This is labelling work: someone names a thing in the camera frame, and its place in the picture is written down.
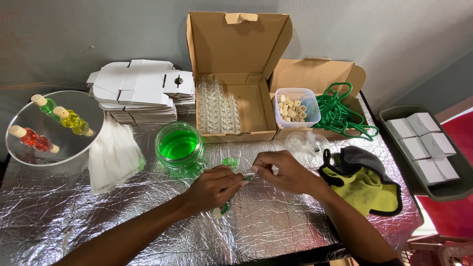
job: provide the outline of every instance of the flat white box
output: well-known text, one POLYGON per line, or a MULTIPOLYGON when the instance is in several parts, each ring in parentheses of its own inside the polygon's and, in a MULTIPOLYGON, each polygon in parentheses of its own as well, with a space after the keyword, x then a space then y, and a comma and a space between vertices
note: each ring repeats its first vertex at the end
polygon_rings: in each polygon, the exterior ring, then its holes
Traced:
POLYGON ((430 158, 429 153, 418 137, 401 139, 399 143, 410 161, 430 158))
POLYGON ((420 137, 425 148, 433 158, 446 157, 456 154, 455 149, 443 133, 427 133, 420 137))
POLYGON ((445 180, 460 179, 447 157, 434 158, 434 162, 445 180))
POLYGON ((391 132, 397 140, 416 136, 416 133, 412 129, 411 125, 404 118, 388 120, 386 124, 391 129, 391 132))
POLYGON ((412 165, 426 185, 433 185, 445 181, 433 159, 414 161, 412 165))
POLYGON ((419 137, 429 132, 441 131, 429 113, 415 113, 406 120, 419 137))

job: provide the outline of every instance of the green bottle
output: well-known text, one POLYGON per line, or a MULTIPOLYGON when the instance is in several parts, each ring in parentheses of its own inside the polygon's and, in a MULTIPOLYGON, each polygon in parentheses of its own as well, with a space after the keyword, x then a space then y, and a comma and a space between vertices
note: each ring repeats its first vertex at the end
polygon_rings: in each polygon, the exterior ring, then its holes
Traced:
POLYGON ((61 118, 53 112, 53 110, 56 108, 56 103, 53 100, 44 98, 40 94, 35 94, 31 96, 31 101, 39 106, 41 112, 45 113, 47 116, 52 117, 57 122, 61 122, 61 118))

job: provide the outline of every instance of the table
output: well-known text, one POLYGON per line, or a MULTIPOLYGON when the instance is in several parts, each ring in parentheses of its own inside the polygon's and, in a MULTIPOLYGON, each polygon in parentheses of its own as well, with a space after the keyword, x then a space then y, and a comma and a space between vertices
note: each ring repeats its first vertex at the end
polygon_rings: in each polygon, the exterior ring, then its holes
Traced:
MULTIPOLYGON (((373 119, 358 96, 368 123, 373 119)), ((124 186, 91 195, 87 156, 68 165, 34 168, 11 161, 0 189, 0 265, 50 265, 91 239, 185 191, 192 181, 171 180, 157 163, 157 127, 135 128, 147 164, 124 186)), ((331 141, 336 150, 357 145, 383 162, 389 177, 402 187, 402 212, 394 217, 369 214, 369 221, 394 246, 404 244, 422 224, 415 201, 381 136, 331 141)), ((284 140, 206 144, 209 167, 224 157, 240 159, 249 173, 260 151, 284 149, 284 140)), ((298 159, 316 172, 322 158, 298 159)), ((309 263, 347 256, 318 202, 290 195, 255 178, 230 199, 223 219, 209 213, 178 222, 148 245, 130 265, 253 265, 309 263)))

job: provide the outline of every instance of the box lid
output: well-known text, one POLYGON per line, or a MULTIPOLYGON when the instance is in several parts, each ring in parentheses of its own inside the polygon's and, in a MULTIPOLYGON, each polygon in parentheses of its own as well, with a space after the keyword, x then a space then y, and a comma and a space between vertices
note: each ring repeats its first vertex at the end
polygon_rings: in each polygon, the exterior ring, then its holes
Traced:
POLYGON ((189 12, 194 74, 255 73, 269 78, 292 38, 287 14, 189 12))
MULTIPOLYGON (((316 94, 322 94, 333 83, 349 82, 353 86, 350 95, 356 97, 365 79, 365 70, 353 62, 319 58, 281 59, 274 69, 271 92, 280 88, 307 88, 316 94)), ((350 90, 348 85, 332 88, 350 90)))

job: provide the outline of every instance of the cardboard box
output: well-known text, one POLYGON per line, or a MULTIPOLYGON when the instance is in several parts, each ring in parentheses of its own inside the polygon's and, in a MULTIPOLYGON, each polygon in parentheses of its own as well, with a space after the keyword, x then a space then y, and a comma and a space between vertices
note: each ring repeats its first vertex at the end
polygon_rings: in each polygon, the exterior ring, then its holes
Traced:
POLYGON ((242 133, 201 134, 204 142, 272 139, 276 123, 266 80, 292 38, 289 15, 189 12, 186 36, 195 80, 217 78, 238 101, 242 133))
POLYGON ((391 129, 393 136, 397 140, 416 136, 411 125, 404 118, 388 120, 386 121, 386 125, 391 129))
MULTIPOLYGON (((315 95, 321 95, 325 90, 336 82, 349 82, 353 86, 351 93, 342 101, 350 110, 360 114, 366 121, 363 108, 356 96, 365 83, 366 72, 353 62, 332 61, 330 59, 306 58, 303 60, 281 59, 274 70, 271 80, 271 93, 280 88, 306 88, 312 90, 315 95)), ((348 91, 348 85, 333 86, 334 90, 348 91)), ((312 130, 326 138, 344 138, 336 132, 317 128, 280 128, 276 133, 276 139, 285 139, 291 132, 312 130)), ((360 132, 349 128, 345 132, 348 135, 358 136, 360 132)))
POLYGON ((419 137, 429 132, 441 131, 429 113, 415 113, 406 118, 406 120, 419 137))
POLYGON ((453 169, 452 164, 448 161, 447 157, 433 159, 444 180, 454 180, 460 178, 455 169, 453 169))
POLYGON ((399 144, 410 161, 430 158, 430 154, 418 137, 401 139, 399 140, 399 144))
POLYGON ((426 185, 433 185, 445 181, 433 159, 413 161, 412 165, 426 185))
POLYGON ((420 137, 425 148, 433 158, 446 157, 456 154, 455 149, 443 133, 427 133, 420 137))

